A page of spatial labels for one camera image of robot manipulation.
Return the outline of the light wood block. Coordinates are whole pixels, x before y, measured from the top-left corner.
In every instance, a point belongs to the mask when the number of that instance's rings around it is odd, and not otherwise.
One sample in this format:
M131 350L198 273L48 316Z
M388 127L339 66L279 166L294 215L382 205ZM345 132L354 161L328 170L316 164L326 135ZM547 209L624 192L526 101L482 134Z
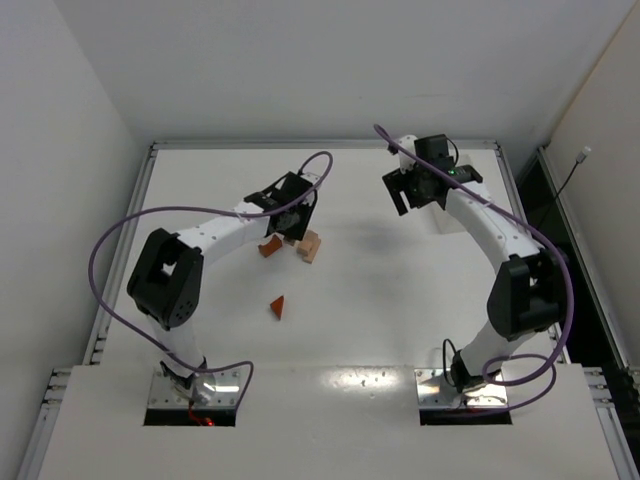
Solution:
M314 232L312 230L308 230L305 233L305 236L301 241L310 241L312 243L312 248L311 248L309 254L308 255L300 255L302 260L305 263L311 264L314 261L315 256L316 256L316 254L318 252L318 249L319 249L319 247L321 245L321 239L320 239L319 235L316 232Z

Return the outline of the orange arch wood block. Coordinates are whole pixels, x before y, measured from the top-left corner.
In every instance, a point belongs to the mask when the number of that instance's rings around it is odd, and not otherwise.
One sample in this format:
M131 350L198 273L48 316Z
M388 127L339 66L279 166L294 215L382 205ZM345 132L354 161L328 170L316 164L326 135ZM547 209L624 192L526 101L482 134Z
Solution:
M258 251L263 258L268 258L283 246L278 235L273 235L266 243L258 245Z

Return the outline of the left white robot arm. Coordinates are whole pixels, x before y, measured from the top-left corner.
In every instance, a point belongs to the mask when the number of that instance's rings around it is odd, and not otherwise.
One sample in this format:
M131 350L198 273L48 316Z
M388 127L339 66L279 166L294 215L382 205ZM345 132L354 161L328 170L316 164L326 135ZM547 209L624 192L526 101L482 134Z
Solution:
M285 240L301 240L318 200L311 189L318 180L310 172L288 172L246 196L229 216L176 232L158 228L147 237L126 290L168 348L162 371L183 392L193 389L198 374L192 369L207 367L191 324L205 270L248 243L257 241L259 254L268 257Z

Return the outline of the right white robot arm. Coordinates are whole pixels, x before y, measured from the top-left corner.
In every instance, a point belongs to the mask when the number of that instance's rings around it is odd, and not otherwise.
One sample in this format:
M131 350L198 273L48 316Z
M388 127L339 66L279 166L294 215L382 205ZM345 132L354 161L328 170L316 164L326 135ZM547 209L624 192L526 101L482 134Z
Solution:
M446 135L394 140L383 128L377 132L399 159L398 168L383 177L398 214L438 205L471 235L495 272L488 320L454 354L444 375L459 393L489 383L526 341L556 323L572 324L575 299L566 257L492 200L482 175L457 163Z

